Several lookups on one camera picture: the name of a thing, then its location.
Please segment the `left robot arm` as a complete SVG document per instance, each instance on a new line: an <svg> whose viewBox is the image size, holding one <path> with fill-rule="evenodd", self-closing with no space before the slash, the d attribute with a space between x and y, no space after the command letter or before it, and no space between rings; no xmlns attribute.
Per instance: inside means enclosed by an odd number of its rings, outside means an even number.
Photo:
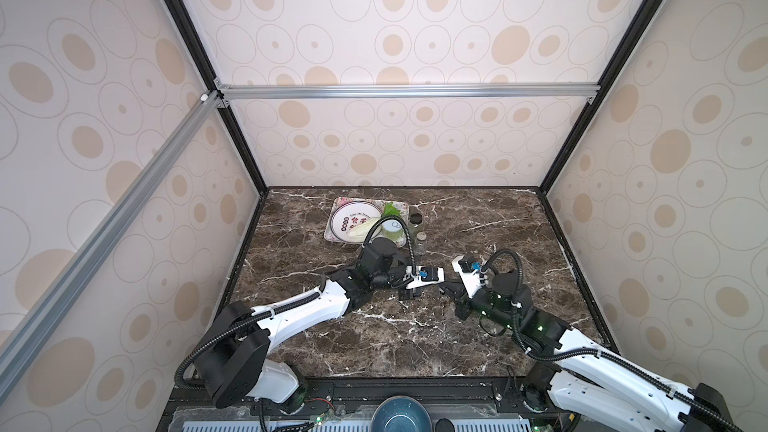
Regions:
<svg viewBox="0 0 768 432"><path fill-rule="evenodd" d="M270 401L284 413L300 410L306 379L294 367L268 358L283 342L360 309L378 290L411 297L445 279L442 268L420 265L413 252L402 253L393 240L377 236L390 220L372 223L358 256L326 273L320 286L264 306L228 304L181 361L176 387L206 391L219 409L252 398Z"/></svg>

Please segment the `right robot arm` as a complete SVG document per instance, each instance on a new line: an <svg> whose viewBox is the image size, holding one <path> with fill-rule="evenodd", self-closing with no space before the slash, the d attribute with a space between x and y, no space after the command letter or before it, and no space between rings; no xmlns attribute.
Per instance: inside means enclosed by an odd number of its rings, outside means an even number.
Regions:
<svg viewBox="0 0 768 432"><path fill-rule="evenodd" d="M476 316L509 335L534 365L517 390L526 408L554 406L616 431L735 431L723 395L704 383L691 388L599 345L532 301L519 255L502 249L484 262L453 259L458 278L441 285L461 320Z"/></svg>

